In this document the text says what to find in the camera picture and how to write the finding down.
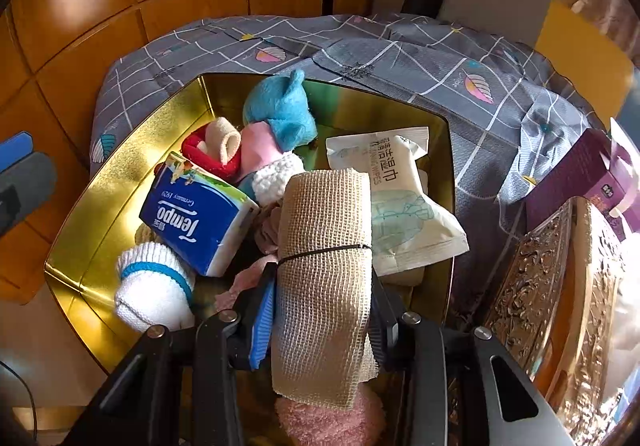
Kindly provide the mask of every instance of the white plastic packet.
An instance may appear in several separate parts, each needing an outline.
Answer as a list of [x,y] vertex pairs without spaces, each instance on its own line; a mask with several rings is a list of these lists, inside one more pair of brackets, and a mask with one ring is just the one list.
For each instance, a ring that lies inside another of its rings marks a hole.
[[331,169],[354,168],[369,174],[373,266],[378,276],[469,250],[456,217],[422,192],[415,161],[427,154],[428,143],[427,127],[326,140]]

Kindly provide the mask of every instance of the wooden floor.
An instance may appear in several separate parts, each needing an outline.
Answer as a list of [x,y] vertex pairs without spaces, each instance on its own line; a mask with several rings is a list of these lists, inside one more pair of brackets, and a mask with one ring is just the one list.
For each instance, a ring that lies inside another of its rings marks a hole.
[[[106,378],[46,285],[27,305],[0,301],[0,360],[27,382],[39,409],[85,406]],[[0,400],[30,407],[24,387],[1,366]],[[57,444],[61,436],[43,432],[38,442]]]

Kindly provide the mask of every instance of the burlap bandage roll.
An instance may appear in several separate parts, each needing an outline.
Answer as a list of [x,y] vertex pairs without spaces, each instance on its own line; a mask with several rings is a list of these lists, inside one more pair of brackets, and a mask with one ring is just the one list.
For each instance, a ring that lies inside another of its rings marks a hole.
[[[350,408],[358,382],[377,375],[367,338],[369,175],[346,169],[291,177],[278,239],[273,389],[298,402]],[[363,247],[331,250],[349,245]],[[310,251],[321,252],[297,256]]]

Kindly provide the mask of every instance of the golden tray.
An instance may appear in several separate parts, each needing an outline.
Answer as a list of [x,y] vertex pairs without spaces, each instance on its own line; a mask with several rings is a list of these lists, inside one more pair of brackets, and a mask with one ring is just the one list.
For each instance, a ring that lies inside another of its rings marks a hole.
[[[216,115],[241,126],[244,98],[263,78],[203,74],[192,80],[120,144],[60,230],[45,264],[47,283],[65,317],[106,372],[113,370],[140,337],[114,314],[113,296],[119,284],[115,264],[118,255],[134,245],[134,234],[141,223],[138,214],[153,181],[155,165],[170,151],[179,151],[191,131]],[[327,137],[428,126],[429,152],[418,160],[418,167],[429,175],[429,196],[453,212],[453,163],[445,119],[362,90],[314,80],[305,80],[303,86],[319,134],[317,142],[296,150],[307,170],[328,168]],[[452,267],[452,259],[430,265],[421,285],[398,287],[405,303],[423,317],[444,321]],[[199,278],[194,290],[194,302],[200,307],[196,316],[206,317],[214,294],[228,285],[228,278]],[[387,412],[385,443],[395,442],[402,413],[402,379],[398,377],[380,376],[373,382]],[[275,395],[268,362],[258,372],[238,372],[238,394],[248,444],[290,444],[273,411]],[[188,404],[189,397],[183,399]]]

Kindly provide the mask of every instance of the blue stripe on sock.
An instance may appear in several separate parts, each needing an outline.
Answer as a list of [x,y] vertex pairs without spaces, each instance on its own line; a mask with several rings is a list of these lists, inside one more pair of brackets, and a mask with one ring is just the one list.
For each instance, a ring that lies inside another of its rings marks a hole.
[[154,261],[136,261],[134,263],[130,263],[122,270],[120,278],[124,280],[127,276],[138,271],[153,271],[168,276],[180,286],[184,295],[187,296],[187,302],[191,305],[191,287],[187,283],[187,280],[184,279],[184,276],[177,272],[177,270],[172,269],[168,265],[163,265],[162,263],[156,263]]

